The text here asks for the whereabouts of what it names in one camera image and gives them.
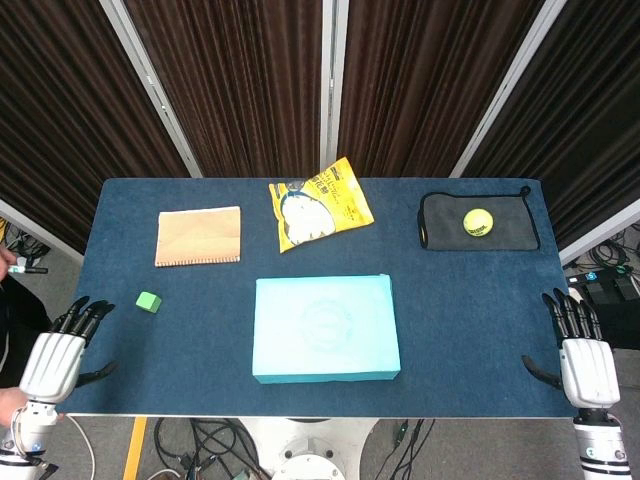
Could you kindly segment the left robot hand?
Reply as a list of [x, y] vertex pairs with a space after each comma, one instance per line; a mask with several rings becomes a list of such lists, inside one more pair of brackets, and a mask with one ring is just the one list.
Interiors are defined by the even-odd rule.
[[91, 302], [83, 296], [38, 336], [19, 384], [30, 402], [58, 405], [75, 389], [113, 373], [114, 361], [85, 373], [81, 363], [102, 320], [114, 309], [106, 300]]

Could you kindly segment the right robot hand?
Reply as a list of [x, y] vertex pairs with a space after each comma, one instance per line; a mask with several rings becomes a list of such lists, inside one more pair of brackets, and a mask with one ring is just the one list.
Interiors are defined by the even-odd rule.
[[620, 388], [610, 344], [595, 310], [583, 300], [555, 288], [541, 295], [551, 318], [560, 360], [558, 375], [521, 357], [537, 380], [561, 390], [579, 410], [607, 410], [620, 401]]

